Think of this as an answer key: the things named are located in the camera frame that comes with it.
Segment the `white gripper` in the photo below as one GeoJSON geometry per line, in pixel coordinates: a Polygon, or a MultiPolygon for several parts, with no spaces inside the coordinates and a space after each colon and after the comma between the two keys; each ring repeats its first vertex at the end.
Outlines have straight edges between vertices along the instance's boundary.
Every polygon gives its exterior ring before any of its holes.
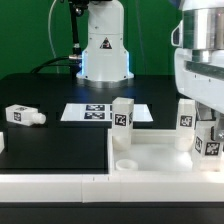
{"type": "Polygon", "coordinates": [[[175,82],[179,93],[197,101],[196,112],[200,121],[212,119],[212,139],[224,142],[224,50],[213,51],[209,64],[193,63],[190,49],[183,49],[183,22],[172,31],[171,43],[174,53],[175,82]]]}

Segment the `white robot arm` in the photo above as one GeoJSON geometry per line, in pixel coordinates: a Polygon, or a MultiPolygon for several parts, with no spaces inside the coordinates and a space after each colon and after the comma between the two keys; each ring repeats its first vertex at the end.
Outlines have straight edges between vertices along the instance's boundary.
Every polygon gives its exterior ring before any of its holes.
{"type": "MultiPolygon", "coordinates": [[[[214,140],[224,141],[224,0],[177,0],[182,19],[172,31],[178,91],[216,111],[214,140]]],[[[133,78],[123,45],[124,9],[119,0],[88,4],[88,45],[77,81],[112,88],[133,78]]]]}

